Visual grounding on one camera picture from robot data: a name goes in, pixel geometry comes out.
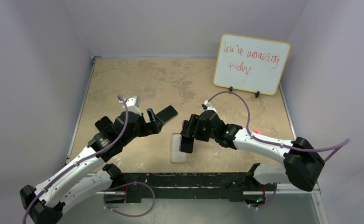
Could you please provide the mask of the purple phone black screen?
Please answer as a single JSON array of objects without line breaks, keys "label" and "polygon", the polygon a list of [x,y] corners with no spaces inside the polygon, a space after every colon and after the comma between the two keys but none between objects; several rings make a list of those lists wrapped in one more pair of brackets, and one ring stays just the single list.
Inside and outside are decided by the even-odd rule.
[{"label": "purple phone black screen", "polygon": [[180,137],[179,151],[187,154],[191,154],[194,148],[194,138],[188,138],[185,136]]}]

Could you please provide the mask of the white silicone phone case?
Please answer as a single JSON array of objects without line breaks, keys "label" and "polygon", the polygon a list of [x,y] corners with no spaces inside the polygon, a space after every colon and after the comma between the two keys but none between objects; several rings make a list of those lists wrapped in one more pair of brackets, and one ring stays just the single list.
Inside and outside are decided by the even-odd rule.
[{"label": "white silicone phone case", "polygon": [[171,163],[187,162],[187,154],[180,151],[181,135],[173,133],[171,136],[170,161]]}]

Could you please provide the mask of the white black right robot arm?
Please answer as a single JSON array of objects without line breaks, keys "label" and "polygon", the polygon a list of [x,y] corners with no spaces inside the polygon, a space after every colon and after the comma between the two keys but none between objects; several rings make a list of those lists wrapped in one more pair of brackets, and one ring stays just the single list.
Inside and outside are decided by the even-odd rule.
[{"label": "white black right robot arm", "polygon": [[251,167],[246,184],[252,190],[268,183],[285,183],[311,192],[325,165],[304,138],[281,140],[250,133],[240,125],[225,124],[213,110],[192,114],[189,120],[183,121],[180,134],[180,150],[185,153],[192,153],[195,140],[213,139],[224,148],[249,151],[274,160],[275,164],[260,163]]}]

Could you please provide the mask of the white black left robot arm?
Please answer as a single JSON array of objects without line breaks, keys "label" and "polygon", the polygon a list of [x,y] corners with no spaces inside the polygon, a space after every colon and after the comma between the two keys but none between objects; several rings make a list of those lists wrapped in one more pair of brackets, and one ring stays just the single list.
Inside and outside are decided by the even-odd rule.
[{"label": "white black left robot arm", "polygon": [[128,106],[115,121],[106,116],[99,119],[95,123],[99,132],[70,163],[44,182],[20,190],[25,209],[22,222],[31,218],[35,224],[55,224],[72,207],[97,192],[141,185],[139,181],[126,180],[125,173],[108,161],[133,139],[159,134],[177,116],[172,106],[168,108],[171,112],[165,108],[157,114],[147,109],[149,122],[137,106]]}]

